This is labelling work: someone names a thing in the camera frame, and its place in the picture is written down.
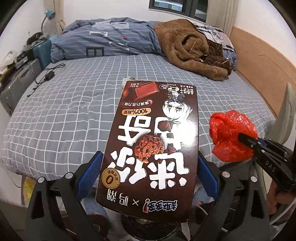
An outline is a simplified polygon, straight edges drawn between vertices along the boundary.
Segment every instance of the human hand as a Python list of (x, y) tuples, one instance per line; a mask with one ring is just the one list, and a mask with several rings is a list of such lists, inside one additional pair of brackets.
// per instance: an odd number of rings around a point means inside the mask
[(278, 203), (290, 204), (296, 196), (295, 192), (280, 192), (276, 194), (276, 189), (277, 184), (274, 181), (272, 181), (269, 191), (266, 195), (266, 203), (270, 215), (275, 214), (275, 212), (277, 211), (276, 205)]

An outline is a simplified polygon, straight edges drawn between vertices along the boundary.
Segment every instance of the blue comforter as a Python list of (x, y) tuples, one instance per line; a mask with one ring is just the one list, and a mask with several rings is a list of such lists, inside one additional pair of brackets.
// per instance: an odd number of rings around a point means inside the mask
[(51, 59), (56, 63), (97, 56), (164, 55), (154, 31), (155, 23), (131, 18), (76, 20), (52, 43)]

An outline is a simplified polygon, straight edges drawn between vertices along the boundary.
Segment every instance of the beige curtain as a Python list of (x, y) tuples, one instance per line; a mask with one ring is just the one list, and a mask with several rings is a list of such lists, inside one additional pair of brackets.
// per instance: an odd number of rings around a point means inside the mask
[(206, 24), (218, 27), (229, 37), (239, 0), (208, 0)]
[(46, 10), (55, 11), (55, 21), (57, 35), (63, 34), (63, 29), (66, 27), (64, 22), (64, 0), (44, 0)]

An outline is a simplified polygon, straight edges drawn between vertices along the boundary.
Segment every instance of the silver screw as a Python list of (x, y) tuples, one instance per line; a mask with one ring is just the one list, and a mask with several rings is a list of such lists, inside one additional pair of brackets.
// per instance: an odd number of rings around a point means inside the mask
[(257, 178), (254, 176), (251, 176), (251, 181), (255, 183), (255, 182), (257, 182)]
[(70, 178), (72, 178), (73, 177), (73, 173), (71, 173), (71, 172), (68, 172), (66, 175), (65, 175), (65, 178), (67, 178), (67, 179), (70, 179)]
[(39, 182), (39, 183), (44, 182), (44, 177), (40, 177), (40, 178), (38, 178), (38, 182)]
[(229, 172), (222, 172), (222, 175), (223, 175), (223, 177), (226, 177), (226, 178), (230, 177)]

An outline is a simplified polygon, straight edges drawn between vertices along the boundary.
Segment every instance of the brown fuzzy blanket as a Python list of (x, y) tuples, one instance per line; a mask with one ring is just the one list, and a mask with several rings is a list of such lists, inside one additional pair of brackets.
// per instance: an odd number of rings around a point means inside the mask
[(207, 40), (190, 21), (171, 20), (154, 28), (170, 63), (212, 80), (222, 81), (231, 74), (232, 64), (223, 58), (222, 45)]

